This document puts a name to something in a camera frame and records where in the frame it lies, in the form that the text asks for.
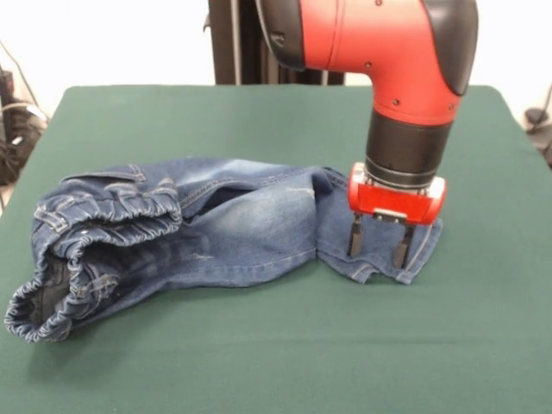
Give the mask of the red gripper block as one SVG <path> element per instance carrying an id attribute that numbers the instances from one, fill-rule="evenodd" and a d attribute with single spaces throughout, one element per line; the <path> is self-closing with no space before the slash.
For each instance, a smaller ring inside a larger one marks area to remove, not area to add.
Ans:
<path id="1" fill-rule="evenodd" d="M 362 249 L 363 215 L 390 217 L 407 223 L 402 240 L 393 251 L 392 264 L 407 265 L 415 225 L 430 225 L 441 212 L 447 194 L 446 180 L 435 177 L 422 190 L 403 190 L 378 183 L 367 174 L 363 163 L 353 164 L 348 180 L 348 204 L 355 212 L 348 240 L 348 256 L 356 257 Z"/>

